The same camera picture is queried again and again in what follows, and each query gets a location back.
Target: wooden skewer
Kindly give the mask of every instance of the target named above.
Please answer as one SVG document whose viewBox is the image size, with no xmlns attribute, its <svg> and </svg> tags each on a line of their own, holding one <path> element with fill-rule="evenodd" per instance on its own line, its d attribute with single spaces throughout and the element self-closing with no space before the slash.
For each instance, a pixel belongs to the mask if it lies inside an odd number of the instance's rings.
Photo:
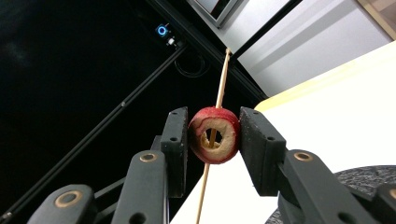
<svg viewBox="0 0 396 224">
<path fill-rule="evenodd" d="M 216 101 L 216 108 L 221 108 L 222 104 L 222 99 L 224 96 L 224 88 L 225 88 L 225 82 L 227 79 L 227 70 L 228 70 L 228 61 L 230 60 L 230 49 L 225 50 L 225 60 L 224 60 L 224 65 L 221 71 L 221 78 L 220 78 L 220 84 L 219 84 L 219 92 L 218 92 L 218 99 Z M 212 129 L 210 131 L 210 138 L 209 138 L 209 147 L 213 147 L 215 145 L 216 141 L 216 129 Z M 199 224 L 200 218 L 201 218 L 201 211 L 202 211 L 202 205 L 204 203 L 204 197 L 205 197 L 205 189 L 206 189 L 206 182 L 207 182 L 207 177 L 209 175 L 209 168 L 210 164 L 205 163 L 205 169 L 204 169 L 204 180 L 202 182 L 202 188 L 201 188 L 201 195 L 199 199 L 199 204 L 198 204 L 198 214 L 197 214 L 197 219 L 196 219 L 196 224 Z"/>
</svg>

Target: black cable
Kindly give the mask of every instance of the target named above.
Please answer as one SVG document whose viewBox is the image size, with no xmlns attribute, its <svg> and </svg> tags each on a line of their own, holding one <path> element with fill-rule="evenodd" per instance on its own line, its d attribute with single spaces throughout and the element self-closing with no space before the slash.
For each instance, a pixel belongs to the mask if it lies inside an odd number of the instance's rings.
<svg viewBox="0 0 396 224">
<path fill-rule="evenodd" d="M 175 68 L 176 70 L 184 77 L 201 77 L 203 76 L 210 68 L 210 64 L 204 59 L 204 57 L 201 54 L 196 54 L 199 61 L 200 61 L 200 67 L 199 70 L 196 72 L 190 72 L 186 71 L 180 66 L 180 63 L 178 60 L 175 60 Z"/>
</svg>

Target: metal frame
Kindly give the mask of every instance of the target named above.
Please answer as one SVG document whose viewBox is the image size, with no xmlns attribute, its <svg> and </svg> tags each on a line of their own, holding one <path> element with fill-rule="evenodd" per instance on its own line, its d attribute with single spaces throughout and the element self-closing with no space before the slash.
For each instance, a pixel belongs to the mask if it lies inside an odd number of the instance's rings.
<svg viewBox="0 0 396 224">
<path fill-rule="evenodd" d="M 221 11 L 220 15 L 218 18 L 214 18 L 204 7 L 201 6 L 196 0 L 187 0 L 190 5 L 192 5 L 194 8 L 196 8 L 199 12 L 201 12 L 207 20 L 212 22 L 213 25 L 215 25 L 218 28 L 221 28 L 221 26 L 224 24 L 225 19 L 230 16 L 233 7 L 240 2 L 240 0 L 230 0 L 230 2 L 227 4 L 227 6 Z"/>
</svg>

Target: apple core hole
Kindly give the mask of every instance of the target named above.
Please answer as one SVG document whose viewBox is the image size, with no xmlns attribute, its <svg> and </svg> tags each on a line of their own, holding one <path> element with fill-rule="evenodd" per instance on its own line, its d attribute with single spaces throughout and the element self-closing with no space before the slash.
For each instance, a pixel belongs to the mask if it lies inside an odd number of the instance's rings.
<svg viewBox="0 0 396 224">
<path fill-rule="evenodd" d="M 214 129 L 208 129 L 206 130 L 206 137 L 207 137 L 207 141 L 210 143 L 210 136 L 212 134 L 212 130 Z M 221 144 L 221 140 L 222 140 L 222 136 L 221 133 L 219 131 L 216 130 L 216 138 L 215 138 L 215 144 L 214 147 L 219 147 L 219 145 Z"/>
</svg>

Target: metal screw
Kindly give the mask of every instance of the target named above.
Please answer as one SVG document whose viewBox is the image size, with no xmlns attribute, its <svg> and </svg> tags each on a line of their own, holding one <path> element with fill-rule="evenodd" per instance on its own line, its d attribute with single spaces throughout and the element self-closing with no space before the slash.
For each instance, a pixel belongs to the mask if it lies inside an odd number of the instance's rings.
<svg viewBox="0 0 396 224">
<path fill-rule="evenodd" d="M 296 152 L 294 153 L 294 158 L 299 160 L 299 161 L 312 161 L 314 158 L 312 158 L 311 155 L 305 152 Z"/>
<path fill-rule="evenodd" d="M 151 162 L 157 160 L 157 155 L 153 153 L 148 153 L 140 157 L 140 160 L 143 162 Z"/>
</svg>

